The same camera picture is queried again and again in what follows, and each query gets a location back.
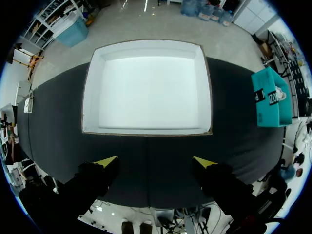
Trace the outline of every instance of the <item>gray floor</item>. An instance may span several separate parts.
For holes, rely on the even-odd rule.
[[[157,1],[126,0],[116,1],[112,6],[102,9],[96,21],[89,27],[89,34],[85,41],[68,48],[55,41],[44,52],[44,59],[38,63],[32,77],[33,88],[38,87],[54,76],[89,62],[95,48],[125,40],[134,39],[175,39],[197,43],[203,46],[206,56],[221,59],[254,72],[262,70],[261,52],[251,35],[232,24],[230,27],[198,18],[190,18],[180,14],[180,4],[158,7]],[[255,184],[254,193],[260,190],[260,184]],[[121,219],[127,218],[134,224],[135,233],[139,225],[145,220],[152,220],[153,209],[129,208],[114,204],[96,201],[89,212],[80,218],[90,224],[95,220],[97,224],[104,225],[112,233],[121,233]],[[211,217],[208,222],[208,231],[217,224],[214,234],[222,231],[230,221],[229,216],[212,206]],[[153,228],[153,234],[159,229]]]

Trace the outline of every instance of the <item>teal cardboard box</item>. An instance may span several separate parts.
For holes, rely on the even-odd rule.
[[[257,124],[260,127],[283,127],[292,123],[292,103],[289,87],[283,78],[268,67],[252,75]],[[286,98],[278,100],[275,86]]]

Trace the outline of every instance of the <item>black table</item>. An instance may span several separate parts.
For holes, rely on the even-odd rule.
[[[24,101],[19,104],[20,145],[61,182],[71,179],[85,161],[118,156],[119,175],[103,200],[125,206],[180,208],[211,201],[190,173],[193,156],[226,162],[239,179],[252,183],[278,162],[284,129],[257,127],[252,71],[213,58],[207,61],[213,95],[212,136],[83,134],[87,63],[37,88],[32,114],[23,112]]]

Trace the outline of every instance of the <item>white box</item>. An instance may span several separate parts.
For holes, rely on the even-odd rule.
[[[94,51],[83,93],[82,132],[212,134],[207,60],[199,45],[135,40]]]

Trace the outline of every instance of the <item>concrete floor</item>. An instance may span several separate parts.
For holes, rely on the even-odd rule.
[[[115,1],[97,15],[86,40],[72,48],[58,41],[44,51],[44,59],[32,77],[33,88],[70,68],[90,62],[94,50],[135,39],[173,39],[202,45],[206,56],[221,59],[254,72],[264,67],[261,52],[251,35],[235,24],[230,27],[180,13],[181,4],[157,6],[157,1]]]

